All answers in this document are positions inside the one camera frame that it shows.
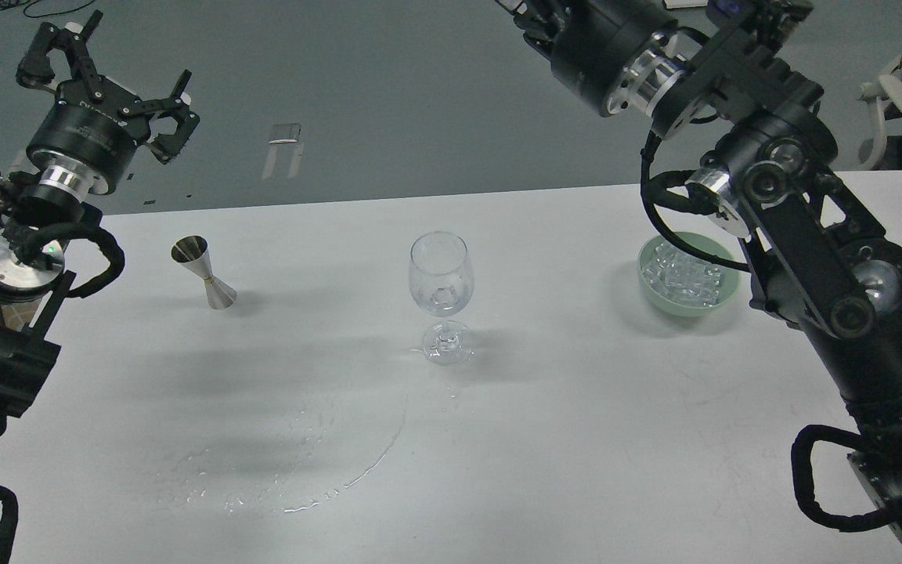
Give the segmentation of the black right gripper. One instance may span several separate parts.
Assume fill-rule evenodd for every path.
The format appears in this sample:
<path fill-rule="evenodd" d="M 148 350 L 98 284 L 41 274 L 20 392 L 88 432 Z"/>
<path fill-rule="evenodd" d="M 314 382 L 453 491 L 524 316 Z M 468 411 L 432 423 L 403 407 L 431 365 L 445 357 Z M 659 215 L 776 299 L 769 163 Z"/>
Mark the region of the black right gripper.
<path fill-rule="evenodd" d="M 495 1 L 552 75 L 602 117 L 654 117 L 687 74 L 686 33 L 655 1 Z"/>

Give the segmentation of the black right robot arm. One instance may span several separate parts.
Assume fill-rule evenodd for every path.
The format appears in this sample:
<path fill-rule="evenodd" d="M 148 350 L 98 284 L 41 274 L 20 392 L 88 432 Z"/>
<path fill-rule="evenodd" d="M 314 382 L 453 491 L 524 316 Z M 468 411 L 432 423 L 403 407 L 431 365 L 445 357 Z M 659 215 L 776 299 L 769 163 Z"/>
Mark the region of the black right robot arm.
<path fill-rule="evenodd" d="M 656 232 L 748 272 L 754 309 L 805 333 L 855 432 L 809 425 L 792 489 L 812 522 L 902 543 L 902 247 L 832 171 L 822 87 L 780 60 L 806 1 L 709 1 L 712 34 L 655 1 L 502 1 L 602 117 L 651 119 L 640 199 Z"/>

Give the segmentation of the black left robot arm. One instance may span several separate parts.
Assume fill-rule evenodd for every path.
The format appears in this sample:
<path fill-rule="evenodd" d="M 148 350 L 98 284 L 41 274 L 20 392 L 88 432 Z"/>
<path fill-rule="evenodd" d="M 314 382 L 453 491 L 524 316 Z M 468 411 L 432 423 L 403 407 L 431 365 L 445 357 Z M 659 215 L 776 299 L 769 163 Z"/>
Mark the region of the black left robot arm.
<path fill-rule="evenodd" d="M 25 151 L 32 171 L 0 170 L 0 438 L 32 406 L 60 357 L 46 335 L 65 300 L 88 298 L 125 268 L 87 201 L 110 195 L 137 151 L 171 163 L 200 124 L 183 71 L 168 96 L 143 99 L 101 74 L 88 43 L 103 20 L 42 23 L 16 69 L 52 107 Z"/>

